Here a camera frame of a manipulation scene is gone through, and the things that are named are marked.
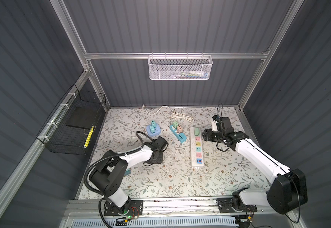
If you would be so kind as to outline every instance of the corrugated wall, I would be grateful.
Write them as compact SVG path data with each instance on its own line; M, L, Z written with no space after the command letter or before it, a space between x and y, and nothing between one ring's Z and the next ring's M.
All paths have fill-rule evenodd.
M216 59L209 80L149 79L146 60L92 60L113 107L145 105L238 105L260 63L258 59Z
M291 0L65 0L86 52L263 52ZM140 60L92 60L113 107L239 103L260 61L214 60L207 81L151 81Z
M83 68L49 1L0 1L0 189ZM55 227L85 157L45 150L0 227Z
M331 226L331 1L305 0L244 112L261 147L306 174L308 227Z
M266 51L291 1L71 1L87 52Z

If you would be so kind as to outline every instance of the wire mesh basket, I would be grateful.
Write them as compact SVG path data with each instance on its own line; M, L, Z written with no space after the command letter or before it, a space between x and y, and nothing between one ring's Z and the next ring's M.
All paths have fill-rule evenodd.
M61 105L58 116L43 125L40 132L49 125L47 133L37 135L37 138L50 152L79 155L85 155L88 151L91 153L105 118L105 102L104 94L77 90L67 104ZM87 119L88 128L69 124L72 115L79 109L84 111L84 115L91 113Z
M208 80L213 61L211 56L154 58L149 56L151 80Z

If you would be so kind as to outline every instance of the table surface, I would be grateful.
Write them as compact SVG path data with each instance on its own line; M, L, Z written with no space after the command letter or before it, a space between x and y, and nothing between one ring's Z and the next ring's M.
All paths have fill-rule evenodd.
M211 128L210 119L216 114L216 107L173 108L177 112L189 113L201 132ZM158 109L147 109L154 113ZM224 107L223 116L230 118L235 131L244 131L234 107ZM124 152L140 145L135 136L136 131L144 131L150 121L157 122L162 130L160 136L169 145L163 153L163 164L145 167L143 163L131 168L131 174L123 178L121 187L131 198L146 197L187 197L187 196L225 196L234 191L250 187L252 189L268 188L264 175L245 157L232 149L221 152L216 143L202 140L205 167L191 167L190 127L193 123L184 119L178 122L187 137L184 145L170 131L171 110L163 108L155 115L143 109L110 109L101 131L98 144L92 157L94 162L107 150ZM84 185L78 199L97 199L100 195L89 191Z

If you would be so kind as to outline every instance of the aluminum frame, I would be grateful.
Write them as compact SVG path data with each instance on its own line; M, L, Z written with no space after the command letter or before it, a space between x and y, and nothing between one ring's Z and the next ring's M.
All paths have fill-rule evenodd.
M246 103L248 102L251 94L253 93L255 87L257 86L260 78L262 77L265 69L267 68L269 62L271 61L273 55L275 54L275 52L277 51L278 46L280 45L284 35L286 34L288 28L290 27L293 19L295 18L297 12L299 11L302 3L304 2L304 0L294 0L291 3L291 6L286 14L286 16L284 17L281 26L279 27L276 35L274 36L272 43L269 46L269 52L268 52L268 57L263 60L257 70L254 73L254 76L252 77L248 87L245 90L245 93L243 94L240 102L239 102L239 107L242 110Z
M64 4L63 0L50 0L50 3L52 4L54 11L56 12L60 22L62 23L62 26L64 30L66 31L66 34L75 50L77 53L78 59L81 61L81 64L84 69L87 67L90 68L90 71L92 72L92 75L90 76L90 82L95 89L96 93L102 93L105 94L104 89L101 86L101 83L99 81L99 78L95 72L95 69L92 66L92 63L87 60L84 56L86 53L85 46L83 45L80 35L78 34L76 27L74 26L74 23L72 21L72 18L67 10L66 5ZM105 111L107 112L111 105L106 97L106 106L105 106Z
M76 86L72 86L61 104L66 104L73 96L72 94L77 91L77 88L81 89L83 87L89 75L89 69L83 71L83 73L75 83ZM54 112L53 116L51 116L49 120L50 123L55 120L55 118L60 114L63 108L65 108L64 105L58 106L57 110ZM49 128L50 125L47 124L45 128L41 131L40 135L45 135L48 132ZM44 144L41 143L39 139L35 139L34 143L31 145L25 156L21 159L20 163L17 165L13 173L10 175L9 179L6 181L6 183L0 190L0 218L10 204L13 197L15 196L16 192L24 182L26 176L29 174L31 168L34 166L35 162L39 158L44 148Z
M148 59L151 58L204 58L211 56L212 59L266 59L268 52L246 53L85 53L86 59Z
M219 196L134 198L143 200L143 215L140 217L183 217L221 215L215 202ZM75 219L98 219L98 199L69 200L59 228L70 228ZM255 214L276 214L271 207L258 207ZM245 215L243 212L222 213L225 216Z
M246 118L243 110L241 110L239 107L235 107L236 114L239 117L240 123L243 126L243 129L245 131L245 134L247 134L253 142L260 147L259 142L257 140L257 137L255 136L253 130L251 129L251 126L249 124L248 119Z

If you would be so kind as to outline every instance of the metal vent grille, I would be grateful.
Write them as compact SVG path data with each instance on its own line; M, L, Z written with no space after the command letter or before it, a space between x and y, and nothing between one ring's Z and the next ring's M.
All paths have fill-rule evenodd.
M106 219L112 227L115 219ZM127 226L118 227L169 227L169 226L239 226L235 224L235 218L230 216L190 216L190 217L149 217L139 218L128 222ZM79 228L103 228L105 224L101 219L75 219L72 227Z
M208 80L212 67L211 56L201 58L148 58L151 80Z

